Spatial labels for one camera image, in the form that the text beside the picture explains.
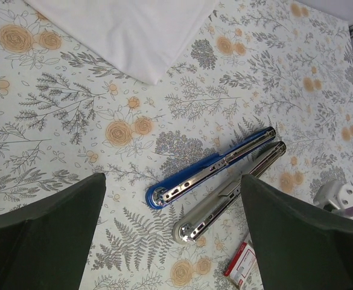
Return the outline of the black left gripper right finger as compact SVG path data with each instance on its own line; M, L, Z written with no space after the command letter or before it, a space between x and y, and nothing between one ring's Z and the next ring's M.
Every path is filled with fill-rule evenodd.
M241 179L264 289L353 289L353 220Z

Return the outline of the red and white staple box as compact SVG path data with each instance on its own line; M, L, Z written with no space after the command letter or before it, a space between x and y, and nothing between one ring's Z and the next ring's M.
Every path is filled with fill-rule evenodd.
M250 233L247 233L224 276L237 289L264 289Z

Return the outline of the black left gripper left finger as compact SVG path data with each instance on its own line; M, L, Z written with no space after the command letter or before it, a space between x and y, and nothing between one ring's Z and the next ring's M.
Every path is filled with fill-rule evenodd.
M94 173L1 214L0 289L78 289L105 192L105 174Z

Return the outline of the blue stapler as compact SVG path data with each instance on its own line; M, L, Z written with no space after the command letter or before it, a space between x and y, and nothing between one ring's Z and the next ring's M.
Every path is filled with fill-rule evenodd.
M147 190L145 194L147 205L155 210L168 206L202 182L239 162L261 146L271 142L275 137L276 130L271 126L267 127L250 135L225 153L213 153L165 178Z

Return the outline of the beige stapler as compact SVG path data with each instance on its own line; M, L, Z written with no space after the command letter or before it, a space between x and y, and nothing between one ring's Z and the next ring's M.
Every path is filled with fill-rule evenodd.
M255 160L244 165L234 176L225 180L205 199L174 224L172 235L175 242L195 242L240 197L243 175L259 178L287 150L279 141L270 145Z

